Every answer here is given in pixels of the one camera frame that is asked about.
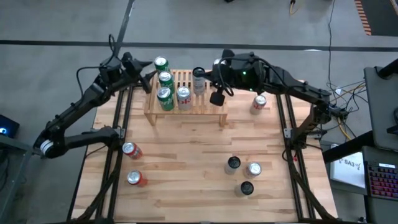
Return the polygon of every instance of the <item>aluminum can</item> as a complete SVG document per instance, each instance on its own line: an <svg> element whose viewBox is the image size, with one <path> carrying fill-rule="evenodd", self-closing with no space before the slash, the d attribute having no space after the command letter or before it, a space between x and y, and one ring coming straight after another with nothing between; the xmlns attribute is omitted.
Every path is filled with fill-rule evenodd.
<svg viewBox="0 0 398 224"><path fill-rule="evenodd" d="M205 89L206 89L205 78L199 77L199 75L204 73L205 70L203 68L194 68L192 70L193 93L197 96L205 94Z"/></svg>
<svg viewBox="0 0 398 224"><path fill-rule="evenodd" d="M260 174L261 166L258 162L250 162L244 170L244 176L248 179L257 177Z"/></svg>
<svg viewBox="0 0 398 224"><path fill-rule="evenodd" d="M241 166L241 160L236 156L230 157L225 164L225 173L229 175L234 174L239 166Z"/></svg>
<svg viewBox="0 0 398 224"><path fill-rule="evenodd" d="M161 72L159 74L159 83L161 87L169 88L172 91L172 94L175 93L174 79L170 72Z"/></svg>
<svg viewBox="0 0 398 224"><path fill-rule="evenodd" d="M157 90L157 99L163 110L170 111L174 109L173 94L169 88L162 87Z"/></svg>
<svg viewBox="0 0 398 224"><path fill-rule="evenodd" d="M124 143L122 150L131 159L139 159L143 156L141 149L134 142Z"/></svg>
<svg viewBox="0 0 398 224"><path fill-rule="evenodd" d="M190 110L192 108L192 95L188 87L181 86L178 88L177 103L180 110Z"/></svg>
<svg viewBox="0 0 398 224"><path fill-rule="evenodd" d="M256 96L253 103L250 106L250 113L257 115L261 113L261 110L266 106L267 99L263 95Z"/></svg>
<svg viewBox="0 0 398 224"><path fill-rule="evenodd" d="M133 170L127 175L127 181L131 185L143 187L148 184L148 180L138 170Z"/></svg>
<svg viewBox="0 0 398 224"><path fill-rule="evenodd" d="M169 72L170 71L169 61L163 56L159 56L159 57L155 58L154 64L155 64L155 68L159 74L160 74L160 72Z"/></svg>
<svg viewBox="0 0 398 224"><path fill-rule="evenodd" d="M251 195L254 192L254 186L249 181L245 181L242 184L238 184L234 191L237 197L244 197Z"/></svg>

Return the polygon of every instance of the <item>keyboard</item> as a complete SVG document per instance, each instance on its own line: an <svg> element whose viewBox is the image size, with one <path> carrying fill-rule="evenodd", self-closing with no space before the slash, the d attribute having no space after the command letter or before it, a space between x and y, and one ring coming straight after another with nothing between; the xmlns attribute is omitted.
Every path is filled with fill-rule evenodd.
<svg viewBox="0 0 398 224"><path fill-rule="evenodd" d="M380 166L377 162L367 162L366 166L369 195L398 200L398 169L392 168L392 165Z"/></svg>

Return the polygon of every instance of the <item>concrete floor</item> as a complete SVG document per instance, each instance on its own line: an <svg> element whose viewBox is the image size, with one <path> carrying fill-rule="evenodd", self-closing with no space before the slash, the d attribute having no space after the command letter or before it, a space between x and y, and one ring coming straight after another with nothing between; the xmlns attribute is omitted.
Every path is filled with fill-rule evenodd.
<svg viewBox="0 0 398 224"><path fill-rule="evenodd" d="M300 0L298 12L289 17L289 1L236 0L137 0L127 26L125 42L264 44L328 46L327 23L331 0ZM128 0L3 0L0 2L0 39L107 41L117 37ZM396 47L397 37L365 35L353 0L336 0L332 46ZM141 60L164 55L172 68L210 68L221 49L122 48ZM328 52L298 50L256 50L258 56L287 69L295 78L326 88ZM21 124L18 139L32 144L46 122L79 99L75 72L82 66L96 66L109 57L107 47L56 47L0 45L0 114ZM397 58L396 52L332 52L331 82L343 86L363 79L363 68L384 66ZM97 75L81 74L86 88ZM368 106L348 118L359 135L371 129ZM95 110L74 124L67 134L91 128ZM338 129L324 140L344 142ZM61 222L66 219L80 171L84 150L75 149L58 159L34 157L27 169L23 196L15 204L11 223ZM360 195L333 190L339 217L356 221L364 216Z"/></svg>

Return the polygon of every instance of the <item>wooden rack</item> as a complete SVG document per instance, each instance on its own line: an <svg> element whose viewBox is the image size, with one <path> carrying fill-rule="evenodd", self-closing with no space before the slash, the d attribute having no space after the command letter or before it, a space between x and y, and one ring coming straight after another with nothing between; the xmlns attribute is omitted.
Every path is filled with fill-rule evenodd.
<svg viewBox="0 0 398 224"><path fill-rule="evenodd" d="M226 101L223 106L215 106L210 103L210 95L215 89L210 85L209 81L205 82L205 94L196 96L193 93L192 71L191 70L172 70L171 74L174 76L174 85L177 88L180 86L187 86L192 93L192 108L190 110L179 110L177 105L177 96L173 94L174 109L164 111L157 99L157 90L160 88L158 75L155 75L151 80L152 92L146 97L144 107L144 114L152 126L155 126L158 115L213 115L220 117L220 126L226 124L226 117L228 115L228 107Z"/></svg>

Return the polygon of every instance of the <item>wooden table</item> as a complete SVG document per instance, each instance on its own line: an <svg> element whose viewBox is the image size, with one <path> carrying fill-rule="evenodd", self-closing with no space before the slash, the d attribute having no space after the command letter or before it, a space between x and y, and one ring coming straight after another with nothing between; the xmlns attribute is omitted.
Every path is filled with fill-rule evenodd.
<svg viewBox="0 0 398 224"><path fill-rule="evenodd" d="M265 93L268 103L260 115L254 116L249 107L255 93L234 92L234 97L227 97L229 112L224 128L219 126L218 116L194 115L158 117L156 126L151 126L143 112L145 94L142 90L134 92L126 140L137 143L144 157L138 161L123 157L116 222L297 221L287 163L281 158L284 143L275 96ZM94 128L111 125L116 99L98 108ZM310 105L295 98L292 101L299 125ZM319 145L317 141L308 143ZM99 146L90 146L88 152ZM261 175L252 181L255 190L249 197L237 198L233 193L245 178L243 169L235 175L224 173L230 156L238 156L243 166L251 161L262 166ZM321 151L308 147L303 156L311 190L336 217ZM86 159L72 217L78 217L98 193L105 157L103 150ZM127 183L127 173L133 169L148 177L146 187ZM308 217L303 192L300 194Z"/></svg>

